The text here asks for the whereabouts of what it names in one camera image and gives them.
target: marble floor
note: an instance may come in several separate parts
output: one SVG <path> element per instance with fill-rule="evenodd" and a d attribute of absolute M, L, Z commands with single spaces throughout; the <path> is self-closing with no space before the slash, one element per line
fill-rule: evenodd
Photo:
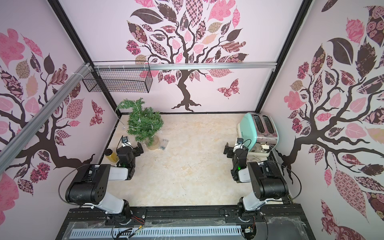
<path fill-rule="evenodd" d="M 130 206 L 175 206 L 234 205 L 252 191 L 251 183 L 236 183 L 232 179 L 232 160 L 223 154 L 227 142 L 233 146 L 236 125 L 244 114 L 161 116 L 164 125 L 157 135 L 169 140 L 166 150 L 143 146 L 144 154 L 136 158 L 133 178 L 109 181 L 108 192 L 128 200 Z M 127 124 L 128 117 L 123 115 L 121 121 Z M 127 136 L 122 127 L 120 122 L 110 142 L 113 150 L 121 136 Z M 129 139 L 137 146 L 133 136 Z M 102 163 L 113 164 L 106 157 Z"/>

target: toaster slot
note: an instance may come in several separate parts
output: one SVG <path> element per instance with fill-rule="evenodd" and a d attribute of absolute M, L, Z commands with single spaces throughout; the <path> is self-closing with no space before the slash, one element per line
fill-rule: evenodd
<path fill-rule="evenodd" d="M 260 116 L 255 114 L 253 116 L 253 118 L 255 119 L 255 123 L 256 123 L 257 129 L 259 130 L 259 132 L 263 133 L 264 132 L 264 127 L 263 127 L 262 121 L 260 119 Z"/>
<path fill-rule="evenodd" d="M 272 125 L 272 122 L 269 119 L 269 117 L 267 115 L 263 115 L 263 119 L 264 119 L 264 122 L 265 122 L 265 125 L 266 125 L 268 132 L 274 133 L 275 131 L 273 130 L 273 125 Z"/>

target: metal vent grille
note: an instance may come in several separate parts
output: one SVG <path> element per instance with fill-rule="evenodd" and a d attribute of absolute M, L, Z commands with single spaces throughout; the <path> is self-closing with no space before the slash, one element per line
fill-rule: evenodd
<path fill-rule="evenodd" d="M 128 228 L 114 229 L 113 236 Z M 112 228 L 73 229 L 70 239 L 111 238 Z M 241 235 L 241 226 L 146 227 L 135 237 L 195 237 Z"/>

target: aluminum rail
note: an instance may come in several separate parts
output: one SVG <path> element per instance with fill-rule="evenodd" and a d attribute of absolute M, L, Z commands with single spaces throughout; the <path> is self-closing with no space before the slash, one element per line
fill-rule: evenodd
<path fill-rule="evenodd" d="M 68 94 L 87 75 L 89 63 L 81 65 L 64 85 L 53 95 L 51 99 L 40 109 L 40 111 L 23 127 L 19 134 L 1 151 L 0 155 L 0 175 L 11 164 L 19 152 L 33 138 L 36 132 L 44 125 L 45 121 L 53 114 L 56 108 L 64 101 Z"/>
<path fill-rule="evenodd" d="M 185 64 L 150 64 L 151 70 L 189 70 L 189 69 L 237 69 L 237 68 L 275 68 L 276 62 L 242 62 L 242 63 L 185 63 Z M 95 65 L 98 69 L 116 68 L 148 68 L 146 64 L 128 65 Z"/>

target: butterfly decal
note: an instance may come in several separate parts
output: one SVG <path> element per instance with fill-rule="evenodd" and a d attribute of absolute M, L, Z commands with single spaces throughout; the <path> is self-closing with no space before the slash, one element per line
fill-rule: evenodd
<path fill-rule="evenodd" d="M 105 110 L 103 110 L 101 107 L 98 107 L 97 104 L 92 100 L 92 108 L 93 111 L 95 112 L 95 115 L 92 117 L 89 126 L 93 126 L 96 123 L 100 124 L 103 122 L 103 118 L 100 116 L 103 114 Z"/>
<path fill-rule="evenodd" d="M 234 80 L 229 88 L 218 88 L 217 90 L 221 93 L 224 93 L 224 96 L 229 99 L 232 93 L 239 93 L 239 88 L 237 87 L 239 85 L 238 80 L 239 79 Z"/>

